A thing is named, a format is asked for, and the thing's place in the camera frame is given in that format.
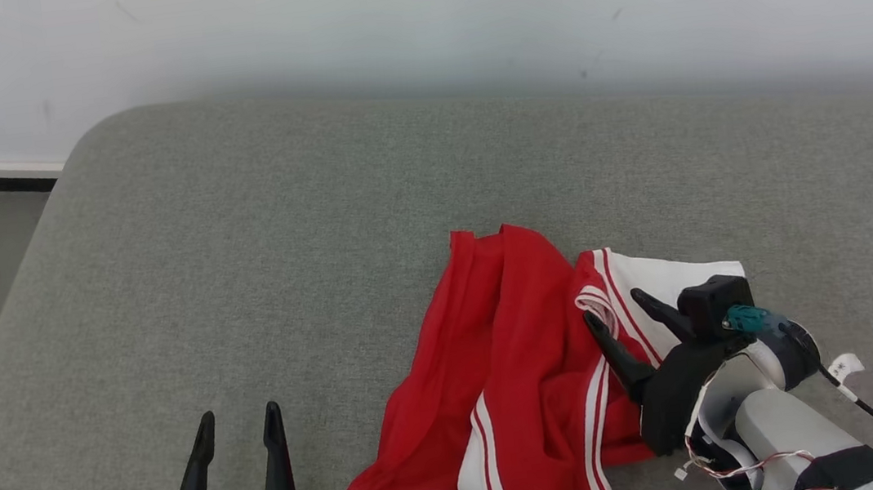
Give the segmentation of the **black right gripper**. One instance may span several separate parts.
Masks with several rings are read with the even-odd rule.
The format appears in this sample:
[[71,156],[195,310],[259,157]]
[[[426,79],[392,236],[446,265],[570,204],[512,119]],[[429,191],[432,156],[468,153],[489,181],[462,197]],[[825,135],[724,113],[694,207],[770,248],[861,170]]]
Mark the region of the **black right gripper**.
[[710,375],[755,339],[749,332],[724,328],[730,308],[754,304],[753,292],[745,277],[723,274],[682,289],[675,307],[639,287],[633,287],[630,296],[645,315],[679,341],[657,369],[630,355],[599,316],[584,312],[584,322],[612,374],[640,406],[639,435],[657,456],[669,455],[683,442]]

